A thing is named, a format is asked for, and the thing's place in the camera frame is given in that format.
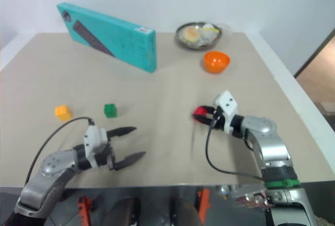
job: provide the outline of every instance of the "red object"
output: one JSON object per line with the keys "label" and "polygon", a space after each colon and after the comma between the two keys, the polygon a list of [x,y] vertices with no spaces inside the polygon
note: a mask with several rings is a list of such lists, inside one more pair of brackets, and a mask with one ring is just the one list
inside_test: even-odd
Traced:
{"label": "red object", "polygon": [[203,107],[197,107],[197,109],[195,109],[194,115],[206,115],[207,114],[207,110],[206,108]]}
{"label": "red object", "polygon": [[198,192],[199,197],[199,218],[203,225],[205,225],[207,209],[210,208],[209,203],[209,189],[204,188],[203,191]]}
{"label": "red object", "polygon": [[210,51],[204,56],[204,68],[210,73],[221,73],[230,63],[230,57],[223,52]]}
{"label": "red object", "polygon": [[92,201],[86,196],[78,199],[79,216],[82,226],[91,226],[90,211],[92,209]]}

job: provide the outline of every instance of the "white wall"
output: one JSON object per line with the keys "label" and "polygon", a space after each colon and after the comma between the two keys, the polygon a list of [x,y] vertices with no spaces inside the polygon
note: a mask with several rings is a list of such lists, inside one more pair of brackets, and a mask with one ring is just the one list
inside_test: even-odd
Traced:
{"label": "white wall", "polygon": [[[292,73],[335,26],[335,4],[325,4],[325,0],[2,0],[1,26],[5,26],[6,33],[65,32],[55,7],[61,2],[157,31],[174,31],[185,22],[206,20],[224,22],[236,31],[261,32]],[[301,35],[304,42],[292,45]]]}
{"label": "white wall", "polygon": [[296,73],[335,28],[335,0],[272,0],[261,34]]}

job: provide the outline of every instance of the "teal box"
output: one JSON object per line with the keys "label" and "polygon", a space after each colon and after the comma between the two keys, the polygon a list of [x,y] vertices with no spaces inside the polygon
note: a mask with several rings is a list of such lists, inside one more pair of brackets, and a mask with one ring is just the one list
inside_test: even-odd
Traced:
{"label": "teal box", "polygon": [[73,40],[150,73],[156,70],[154,30],[68,3],[57,8]]}

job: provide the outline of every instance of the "green cube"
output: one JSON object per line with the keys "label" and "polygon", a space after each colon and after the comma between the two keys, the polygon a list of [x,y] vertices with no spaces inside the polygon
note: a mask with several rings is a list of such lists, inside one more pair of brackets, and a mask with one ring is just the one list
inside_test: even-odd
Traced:
{"label": "green cube", "polygon": [[106,104],[104,108],[104,113],[107,118],[116,118],[117,117],[117,109],[114,104]]}

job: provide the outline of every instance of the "beige table surface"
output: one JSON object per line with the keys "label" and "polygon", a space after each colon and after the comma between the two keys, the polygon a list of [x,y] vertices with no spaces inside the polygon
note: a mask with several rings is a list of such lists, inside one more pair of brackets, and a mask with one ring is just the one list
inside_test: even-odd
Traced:
{"label": "beige table surface", "polygon": [[[207,127],[191,113],[230,90],[242,115],[273,119],[286,142],[302,182],[334,180],[335,175],[269,70],[242,33],[221,40],[216,50],[231,56],[224,73],[205,72],[205,52],[184,50],[171,33],[157,34],[158,69],[144,72],[72,41],[67,33],[36,35],[1,72],[0,185],[22,186],[43,141],[62,123],[57,105],[71,107],[74,117],[90,116],[106,129],[136,126],[116,138],[116,157],[146,151],[139,162],[119,172],[89,170],[71,187],[235,184],[254,180],[213,170],[205,159]],[[115,103],[118,118],[104,116]],[[86,121],[58,133],[40,160],[56,150],[83,143]],[[209,154],[220,168],[260,174],[252,153],[238,139],[212,133]]]}

